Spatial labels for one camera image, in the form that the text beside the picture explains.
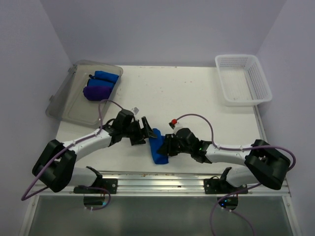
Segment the purple towel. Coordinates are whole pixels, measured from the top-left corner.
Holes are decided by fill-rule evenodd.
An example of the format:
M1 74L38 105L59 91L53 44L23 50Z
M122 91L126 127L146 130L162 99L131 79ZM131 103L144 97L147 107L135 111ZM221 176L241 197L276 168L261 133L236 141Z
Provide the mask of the purple towel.
M83 89L83 95L89 101L101 101L108 99L112 89L108 86L86 86Z

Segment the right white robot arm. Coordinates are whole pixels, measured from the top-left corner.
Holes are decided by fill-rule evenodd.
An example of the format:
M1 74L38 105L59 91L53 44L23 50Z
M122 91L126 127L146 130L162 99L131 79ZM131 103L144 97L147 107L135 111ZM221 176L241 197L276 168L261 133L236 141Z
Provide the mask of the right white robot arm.
M225 193L253 183L279 190L290 167L290 160L263 140L245 147L216 147L211 141L198 139L189 128L165 135L157 153L165 156L186 153L199 163L235 164L235 168L228 167L221 175L219 187Z

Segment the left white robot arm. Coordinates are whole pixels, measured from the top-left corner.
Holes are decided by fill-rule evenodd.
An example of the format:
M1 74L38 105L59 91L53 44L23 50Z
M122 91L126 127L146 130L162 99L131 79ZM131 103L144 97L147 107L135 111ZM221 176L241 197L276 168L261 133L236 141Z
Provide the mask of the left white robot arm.
M156 134L146 117L137 120L132 111L122 109L116 118L101 124L89 135L67 142L50 141L35 163L32 174L55 193L67 186L78 186L97 193L105 188L100 172L92 167L76 168L75 163L99 149L113 146L123 138L128 138L134 146L145 144L147 138L156 138Z

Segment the clear plastic bin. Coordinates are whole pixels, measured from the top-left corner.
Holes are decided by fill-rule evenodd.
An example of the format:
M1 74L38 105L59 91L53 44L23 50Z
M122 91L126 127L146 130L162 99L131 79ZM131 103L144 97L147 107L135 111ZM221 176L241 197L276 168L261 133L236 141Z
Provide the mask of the clear plastic bin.
M118 81L113 87L109 99L113 100L117 88L121 82L123 69L116 65L108 65L90 60L77 61L68 71L68 75L54 96L50 98L50 104L46 109L46 115L59 121L89 127L99 127L98 106L102 117L105 116L110 103L89 101L83 94L90 75L96 71L118 75Z

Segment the white plastic basket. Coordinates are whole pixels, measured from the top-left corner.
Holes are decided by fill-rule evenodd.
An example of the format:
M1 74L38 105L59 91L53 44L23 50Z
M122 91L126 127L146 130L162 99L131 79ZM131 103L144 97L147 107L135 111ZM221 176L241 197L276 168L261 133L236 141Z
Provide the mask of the white plastic basket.
M218 55L215 63L225 105L248 107L272 100L270 87L256 56Z

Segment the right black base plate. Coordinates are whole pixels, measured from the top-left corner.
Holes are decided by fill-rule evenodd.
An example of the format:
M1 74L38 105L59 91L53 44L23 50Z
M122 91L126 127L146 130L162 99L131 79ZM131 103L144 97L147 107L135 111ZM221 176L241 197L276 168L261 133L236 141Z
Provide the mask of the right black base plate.
M242 191L241 194L248 193L248 190L246 189L247 186L233 187L217 176L203 179L203 187L205 194L229 194L240 190Z

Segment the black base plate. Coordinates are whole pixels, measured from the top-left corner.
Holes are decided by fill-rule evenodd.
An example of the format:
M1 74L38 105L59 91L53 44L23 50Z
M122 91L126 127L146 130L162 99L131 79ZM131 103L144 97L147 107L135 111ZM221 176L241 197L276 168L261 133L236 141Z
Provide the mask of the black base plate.
M102 178L96 180L91 187L76 186L73 189L75 194L105 194L107 190L110 194L116 194L118 188L118 180L116 178Z
M242 191L241 194L248 193L248 190L246 189L247 186L233 187L217 176L203 179L203 187L205 194L229 194L240 190Z

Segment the aluminium mounting rail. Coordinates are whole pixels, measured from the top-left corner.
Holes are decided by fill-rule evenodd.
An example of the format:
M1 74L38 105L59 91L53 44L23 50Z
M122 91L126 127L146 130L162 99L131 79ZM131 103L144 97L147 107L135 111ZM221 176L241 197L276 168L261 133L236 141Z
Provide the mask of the aluminium mounting rail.
M218 173L154 173L154 172L113 172L99 171L103 179L110 180L110 187L117 196L223 196L223 194L206 194L207 179L219 178ZM74 195L74 186L67 186L61 192L54 193L50 189L38 195ZM272 190L263 185L248 190L247 196L291 196L287 181L283 182L281 190Z

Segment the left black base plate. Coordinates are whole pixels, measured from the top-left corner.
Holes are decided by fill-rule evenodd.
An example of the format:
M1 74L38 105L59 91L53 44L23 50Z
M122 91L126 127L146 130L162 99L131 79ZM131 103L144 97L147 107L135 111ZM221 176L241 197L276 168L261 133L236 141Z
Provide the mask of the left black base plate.
M96 180L91 187L76 186L73 189L75 194L105 194L107 190L110 194L116 194L118 188L118 180L116 178L102 178Z

